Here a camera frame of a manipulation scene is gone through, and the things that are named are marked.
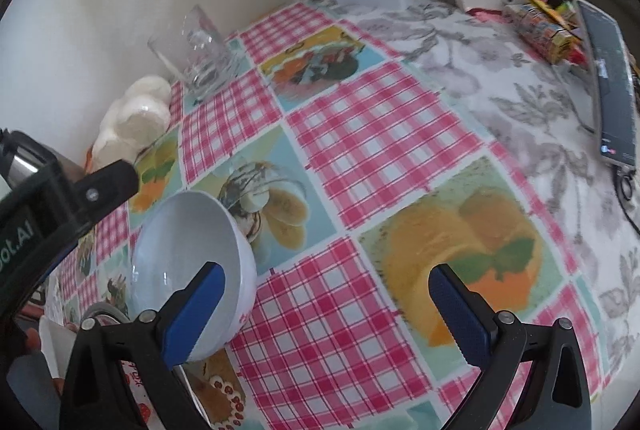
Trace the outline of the person's left hand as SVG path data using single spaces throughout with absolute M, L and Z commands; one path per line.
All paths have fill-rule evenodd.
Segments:
M 35 328 L 28 328 L 26 330 L 26 346 L 35 354 L 40 355 L 43 358 L 43 354 L 41 352 L 41 339 L 38 334 L 38 330 Z M 64 390 L 64 382 L 63 378 L 55 378 L 51 377 L 52 384 L 54 385 L 55 391 L 58 392 L 58 395 L 63 394 Z

